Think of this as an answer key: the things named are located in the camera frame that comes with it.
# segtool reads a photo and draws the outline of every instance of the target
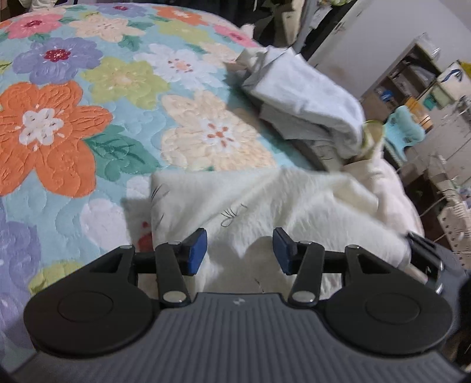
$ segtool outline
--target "pink flower pattern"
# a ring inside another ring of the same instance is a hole
[[[237,30],[228,28],[224,25],[214,25],[214,31],[223,36],[227,36],[233,42],[236,42],[237,44],[242,45],[243,47],[250,48],[250,47],[259,46],[254,40],[252,40],[246,34],[239,32]]]
[[[24,39],[35,33],[48,33],[59,28],[62,24],[59,19],[62,15],[34,15],[29,17],[21,17],[18,21],[7,27],[9,39]]]

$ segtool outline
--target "blue gripper pad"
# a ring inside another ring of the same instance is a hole
[[[195,275],[198,272],[207,249],[208,234],[206,230],[203,230],[190,249],[190,256],[188,257],[188,275]]]
[[[278,264],[283,273],[293,275],[293,256],[297,253],[296,243],[285,233],[285,231],[277,227],[273,230],[272,240],[273,252],[275,253]]]

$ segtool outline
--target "quilted blanket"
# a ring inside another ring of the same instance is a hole
[[[256,43],[212,14],[135,3],[0,24],[0,361],[31,353],[32,294],[117,246],[152,249],[159,168],[308,167],[239,90]]]

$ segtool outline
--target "black circular plate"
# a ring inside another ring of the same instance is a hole
[[[24,324],[37,348],[76,358],[118,350],[141,336],[152,319],[143,291],[102,273],[61,280],[24,309]]]
[[[435,347],[453,321],[442,297],[408,276],[365,275],[335,293],[325,318],[331,329],[365,351],[405,356]]]

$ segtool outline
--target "purple flower pattern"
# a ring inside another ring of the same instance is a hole
[[[0,332],[15,345],[32,348],[23,323],[29,300],[28,283],[38,272],[41,246],[35,227],[6,221],[0,200]],[[3,356],[0,334],[0,358]]]
[[[103,53],[93,41],[81,37],[53,37],[44,43],[34,42],[31,50],[13,60],[13,71],[29,73],[33,84],[62,84],[72,80],[80,68],[100,65]]]
[[[140,17],[146,15],[146,10],[132,3],[101,3],[98,10],[107,15],[122,15],[126,17]]]

